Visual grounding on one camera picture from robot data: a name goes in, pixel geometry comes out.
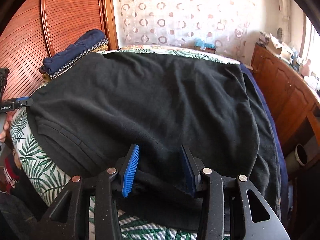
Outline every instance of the hand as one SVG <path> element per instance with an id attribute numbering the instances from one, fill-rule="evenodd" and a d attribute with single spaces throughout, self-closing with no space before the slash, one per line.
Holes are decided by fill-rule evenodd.
<path id="1" fill-rule="evenodd" d="M 9 135 L 9 128 L 12 121 L 12 115 L 7 114 L 7 118 L 5 119 L 3 130 L 0 133 L 0 142 L 4 142 L 7 135 Z"/>

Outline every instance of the curtain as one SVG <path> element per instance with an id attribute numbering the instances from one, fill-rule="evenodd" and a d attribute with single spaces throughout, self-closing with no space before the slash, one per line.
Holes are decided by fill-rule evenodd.
<path id="1" fill-rule="evenodd" d="M 279 28 L 282 29 L 282 40 L 286 43 L 290 43 L 290 14 L 291 6 L 290 0 L 279 0 L 280 5 L 280 15 L 279 15 Z"/>
<path id="2" fill-rule="evenodd" d="M 194 48 L 196 38 L 217 53 L 243 60 L 255 0 L 114 0 L 122 45 Z"/>

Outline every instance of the trash can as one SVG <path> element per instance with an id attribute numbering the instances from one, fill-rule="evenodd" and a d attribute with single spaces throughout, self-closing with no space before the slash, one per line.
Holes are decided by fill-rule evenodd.
<path id="1" fill-rule="evenodd" d="M 298 144 L 293 152 L 291 152 L 285 159 L 288 174 L 291 174 L 308 162 L 308 156 L 301 144 Z"/>

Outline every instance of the metal screw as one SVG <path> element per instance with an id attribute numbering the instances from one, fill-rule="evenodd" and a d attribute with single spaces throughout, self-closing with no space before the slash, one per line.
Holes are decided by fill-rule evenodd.
<path id="1" fill-rule="evenodd" d="M 76 176 L 73 176 L 71 180 L 73 182 L 78 182 L 80 179 L 81 179 L 80 176 L 76 175 Z"/>
<path id="2" fill-rule="evenodd" d="M 109 174 L 114 174 L 114 173 L 116 173 L 116 168 L 109 168 L 109 169 L 107 169 L 107 173 L 109 173 Z"/>
<path id="3" fill-rule="evenodd" d="M 210 168 L 203 168 L 203 169 L 202 169 L 202 172 L 203 172 L 204 174 L 211 174 L 211 173 L 212 173 L 212 170 L 211 170 Z"/>
<path id="4" fill-rule="evenodd" d="M 243 181 L 243 182 L 245 182 L 245 181 L 247 181 L 248 180 L 248 178 L 247 178 L 247 176 L 246 175 L 239 175 L 239 180 L 240 181 Z"/>

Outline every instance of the green leaf pattern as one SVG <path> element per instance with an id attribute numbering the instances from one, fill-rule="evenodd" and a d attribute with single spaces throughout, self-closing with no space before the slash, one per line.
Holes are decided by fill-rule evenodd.
<path id="1" fill-rule="evenodd" d="M 235 60 L 227 60 L 212 56 L 208 53 L 196 52 L 189 49 L 152 49 L 150 46 L 140 49 L 119 49 L 120 52 L 132 53 L 158 53 L 177 55 L 182 57 L 200 58 L 221 63 L 236 63 Z M 10 135 L 16 152 L 20 158 L 22 167 L 29 177 L 32 185 L 47 205 L 50 205 L 64 185 L 70 180 L 70 176 L 64 173 L 48 157 L 38 145 L 28 125 L 26 108 L 19 109 L 13 117 Z M 119 224 L 123 239 L 125 240 L 195 240 L 196 234 L 166 228 L 135 216 L 127 215 L 118 210 Z M 89 239 L 94 240 L 94 196 L 90 199 L 89 207 Z M 230 235 L 225 234 L 224 240 L 229 240 Z"/>

